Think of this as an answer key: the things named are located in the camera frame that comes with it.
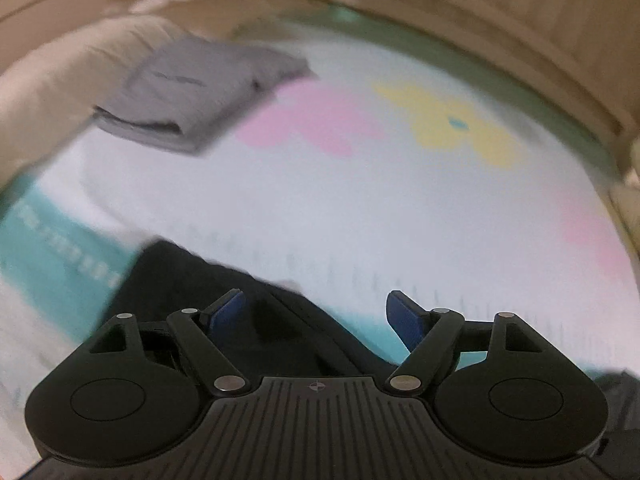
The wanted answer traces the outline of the beige long pillow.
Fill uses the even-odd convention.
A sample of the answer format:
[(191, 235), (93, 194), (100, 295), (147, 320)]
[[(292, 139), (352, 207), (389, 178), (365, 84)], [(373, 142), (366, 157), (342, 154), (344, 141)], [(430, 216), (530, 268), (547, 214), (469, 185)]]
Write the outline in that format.
[(65, 144), (134, 66), (185, 33), (155, 15), (106, 18), (13, 63), (1, 75), (1, 184)]

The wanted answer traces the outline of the floral bed blanket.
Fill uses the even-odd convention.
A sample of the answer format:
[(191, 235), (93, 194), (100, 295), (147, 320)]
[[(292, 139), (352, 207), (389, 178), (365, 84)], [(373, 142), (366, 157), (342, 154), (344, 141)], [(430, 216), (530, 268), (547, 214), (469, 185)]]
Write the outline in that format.
[(1, 196), (1, 472), (38, 458), (32, 388), (99, 324), (162, 238), (300, 292), (390, 362), (394, 289), (489, 320), (513, 311), (589, 373), (639, 368), (639, 263), (598, 140), (441, 41), (352, 10), (238, 39), (311, 75), (194, 155), (84, 125)]

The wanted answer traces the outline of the folded grey garment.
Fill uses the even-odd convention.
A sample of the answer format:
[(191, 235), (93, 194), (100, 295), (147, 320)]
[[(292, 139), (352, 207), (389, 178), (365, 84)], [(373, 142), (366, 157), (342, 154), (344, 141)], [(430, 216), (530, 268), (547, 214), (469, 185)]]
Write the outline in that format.
[(306, 58), (194, 35), (165, 44), (96, 104), (94, 124), (113, 136), (193, 154), (220, 126), (281, 84), (310, 74)]

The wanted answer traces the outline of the wooden headboard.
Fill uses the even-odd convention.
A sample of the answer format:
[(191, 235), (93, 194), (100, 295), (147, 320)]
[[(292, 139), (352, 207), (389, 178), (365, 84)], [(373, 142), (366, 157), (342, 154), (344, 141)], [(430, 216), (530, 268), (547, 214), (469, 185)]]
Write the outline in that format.
[(639, 0), (330, 0), (439, 36), (605, 143), (639, 130)]

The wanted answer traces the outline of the black track pants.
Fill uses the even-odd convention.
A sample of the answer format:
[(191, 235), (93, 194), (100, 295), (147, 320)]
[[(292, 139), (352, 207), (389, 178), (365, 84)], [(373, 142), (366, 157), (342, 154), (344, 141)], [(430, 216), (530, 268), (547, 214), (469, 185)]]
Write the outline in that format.
[(225, 308), (208, 336), (252, 384), (264, 376), (372, 376), (382, 382), (394, 370), (304, 296), (208, 262), (168, 240), (142, 250), (101, 322), (128, 312), (166, 333), (171, 313), (204, 310), (235, 288), (244, 304)]

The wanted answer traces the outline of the floral folded quilt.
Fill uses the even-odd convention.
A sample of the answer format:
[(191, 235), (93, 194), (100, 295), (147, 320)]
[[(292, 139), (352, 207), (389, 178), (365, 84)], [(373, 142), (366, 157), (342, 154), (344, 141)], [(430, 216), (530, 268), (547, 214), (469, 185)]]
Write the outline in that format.
[(610, 188), (608, 196), (620, 216), (624, 229), (634, 250), (639, 252), (639, 137), (636, 136), (628, 148), (629, 166), (624, 171), (623, 181)]

